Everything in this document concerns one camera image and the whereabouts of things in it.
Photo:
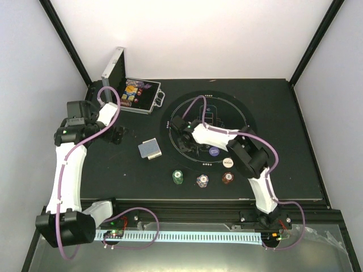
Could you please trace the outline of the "purple small blind button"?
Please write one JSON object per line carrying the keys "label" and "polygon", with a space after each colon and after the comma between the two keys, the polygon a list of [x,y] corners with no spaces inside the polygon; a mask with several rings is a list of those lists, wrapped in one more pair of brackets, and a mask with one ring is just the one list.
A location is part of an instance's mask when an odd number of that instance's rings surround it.
{"label": "purple small blind button", "polygon": [[211,148],[209,149],[209,154],[210,154],[211,156],[213,156],[213,157],[216,157],[216,156],[218,156],[218,155],[220,154],[220,150],[219,150],[219,148],[217,148],[217,147],[211,147]]}

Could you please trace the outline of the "green poker chip stack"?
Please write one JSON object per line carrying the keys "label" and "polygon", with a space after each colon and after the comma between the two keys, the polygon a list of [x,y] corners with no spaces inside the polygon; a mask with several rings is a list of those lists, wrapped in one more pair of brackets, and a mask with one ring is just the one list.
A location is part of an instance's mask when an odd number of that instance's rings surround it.
{"label": "green poker chip stack", "polygon": [[173,182],[176,184],[176,185],[180,185],[183,183],[184,179],[183,179],[183,173],[181,170],[175,170],[172,174],[172,179],[173,179]]}

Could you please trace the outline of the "blue white chip stack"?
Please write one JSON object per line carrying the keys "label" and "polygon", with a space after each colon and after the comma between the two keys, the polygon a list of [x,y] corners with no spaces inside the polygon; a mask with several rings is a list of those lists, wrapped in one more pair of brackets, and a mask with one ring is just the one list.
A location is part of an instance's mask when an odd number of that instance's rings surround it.
{"label": "blue white chip stack", "polygon": [[206,188],[209,182],[209,178],[207,175],[201,175],[197,178],[196,183],[201,188]]}

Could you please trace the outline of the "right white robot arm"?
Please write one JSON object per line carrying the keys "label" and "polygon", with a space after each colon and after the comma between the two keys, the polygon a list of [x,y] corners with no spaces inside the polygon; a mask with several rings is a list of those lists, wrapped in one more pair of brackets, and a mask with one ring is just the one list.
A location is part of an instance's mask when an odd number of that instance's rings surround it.
{"label": "right white robot arm", "polygon": [[225,150],[236,170],[248,179],[255,196],[255,222],[262,228],[272,228],[278,222],[278,198],[271,183],[267,148],[272,146],[255,135],[248,127],[230,130],[203,124],[200,120],[189,123],[180,116],[174,117],[170,128],[178,135],[182,152],[196,151],[202,145]]}

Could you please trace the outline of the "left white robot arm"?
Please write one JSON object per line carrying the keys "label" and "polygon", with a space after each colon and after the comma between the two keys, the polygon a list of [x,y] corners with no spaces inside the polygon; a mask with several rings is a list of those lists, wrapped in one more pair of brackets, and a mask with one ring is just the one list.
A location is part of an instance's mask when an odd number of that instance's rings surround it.
{"label": "left white robot arm", "polygon": [[92,107],[89,101],[68,102],[67,117],[54,134],[57,165],[52,195],[35,222],[36,229],[54,248],[91,243],[103,222],[109,226],[121,222],[122,213],[113,207],[113,199],[96,201],[87,209],[81,207],[87,149],[98,138],[117,145],[123,136],[123,129],[113,124],[119,112],[116,104],[105,103],[97,110]]}

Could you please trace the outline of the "orange black chip roll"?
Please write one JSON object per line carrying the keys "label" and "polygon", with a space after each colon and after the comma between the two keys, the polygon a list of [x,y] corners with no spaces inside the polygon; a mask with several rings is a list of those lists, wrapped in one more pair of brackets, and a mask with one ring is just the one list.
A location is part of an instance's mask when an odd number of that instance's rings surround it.
{"label": "orange black chip roll", "polygon": [[131,102],[131,101],[129,101],[129,100],[121,100],[121,101],[120,101],[120,105],[121,105],[122,107],[131,107],[131,106],[132,106],[132,102]]}

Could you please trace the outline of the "blue backed card deck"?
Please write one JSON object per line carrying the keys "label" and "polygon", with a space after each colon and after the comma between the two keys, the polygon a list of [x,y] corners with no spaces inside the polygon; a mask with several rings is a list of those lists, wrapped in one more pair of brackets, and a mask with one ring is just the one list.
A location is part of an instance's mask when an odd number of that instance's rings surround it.
{"label": "blue backed card deck", "polygon": [[144,141],[138,145],[141,158],[148,160],[157,158],[162,155],[161,149],[156,138]]}

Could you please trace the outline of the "round black poker mat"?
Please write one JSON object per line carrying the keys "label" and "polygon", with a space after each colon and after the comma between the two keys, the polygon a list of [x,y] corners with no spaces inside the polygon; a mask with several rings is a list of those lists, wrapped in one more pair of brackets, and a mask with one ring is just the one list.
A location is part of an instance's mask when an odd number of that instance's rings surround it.
{"label": "round black poker mat", "polygon": [[250,110],[237,98],[218,91],[181,95],[161,119],[163,150],[186,168],[209,172],[225,169],[227,144],[242,128],[257,130]]}

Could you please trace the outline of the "white dealer button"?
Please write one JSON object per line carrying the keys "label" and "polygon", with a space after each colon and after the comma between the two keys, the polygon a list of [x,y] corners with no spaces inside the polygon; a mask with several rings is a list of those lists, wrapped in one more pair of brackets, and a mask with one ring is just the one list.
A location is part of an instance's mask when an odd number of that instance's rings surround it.
{"label": "white dealer button", "polygon": [[222,161],[222,164],[225,168],[231,168],[234,165],[234,162],[232,160],[232,158],[224,158],[224,160]]}

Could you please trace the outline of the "open aluminium poker case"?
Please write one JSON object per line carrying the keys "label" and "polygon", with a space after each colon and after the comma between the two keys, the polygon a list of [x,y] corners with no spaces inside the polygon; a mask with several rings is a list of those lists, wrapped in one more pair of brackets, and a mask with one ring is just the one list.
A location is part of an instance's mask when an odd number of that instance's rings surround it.
{"label": "open aluminium poker case", "polygon": [[118,92],[123,111],[151,114],[155,107],[163,105],[165,99],[161,83],[127,77],[124,51],[123,47],[116,47],[101,75],[102,84]]}

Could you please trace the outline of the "purple chip roll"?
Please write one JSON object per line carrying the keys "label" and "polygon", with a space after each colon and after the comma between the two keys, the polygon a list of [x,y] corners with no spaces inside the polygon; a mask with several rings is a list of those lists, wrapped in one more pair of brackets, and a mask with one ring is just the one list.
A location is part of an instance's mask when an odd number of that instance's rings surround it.
{"label": "purple chip roll", "polygon": [[140,80],[132,80],[132,79],[127,79],[126,80],[126,85],[127,86],[134,86],[137,88],[142,88],[145,84],[143,81]]}

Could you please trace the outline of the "brown poker chip stack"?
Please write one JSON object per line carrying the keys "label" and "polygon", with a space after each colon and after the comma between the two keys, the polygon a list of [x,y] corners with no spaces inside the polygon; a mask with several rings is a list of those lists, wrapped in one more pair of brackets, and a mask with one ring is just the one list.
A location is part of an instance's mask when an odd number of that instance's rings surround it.
{"label": "brown poker chip stack", "polygon": [[229,184],[234,180],[234,175],[231,172],[226,172],[222,176],[222,182],[224,184]]}

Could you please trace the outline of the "black aluminium rail base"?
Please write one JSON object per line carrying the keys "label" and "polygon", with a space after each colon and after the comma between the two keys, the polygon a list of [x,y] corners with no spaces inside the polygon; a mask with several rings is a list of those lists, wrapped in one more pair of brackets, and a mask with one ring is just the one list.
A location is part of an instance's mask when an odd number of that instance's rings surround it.
{"label": "black aluminium rail base", "polygon": [[[303,201],[301,208],[294,204],[278,205],[272,214],[274,224],[285,226],[292,224],[337,224],[344,227],[341,211],[334,210],[324,202]],[[257,208],[253,201],[197,201],[197,200],[141,200],[141,199],[115,199],[113,201],[112,216],[119,215],[130,208],[143,208],[142,210],[128,211],[125,214],[128,226],[134,227],[138,222],[155,222],[154,216],[145,209],[151,210],[160,223],[226,223],[246,227],[248,224],[259,228]]]}

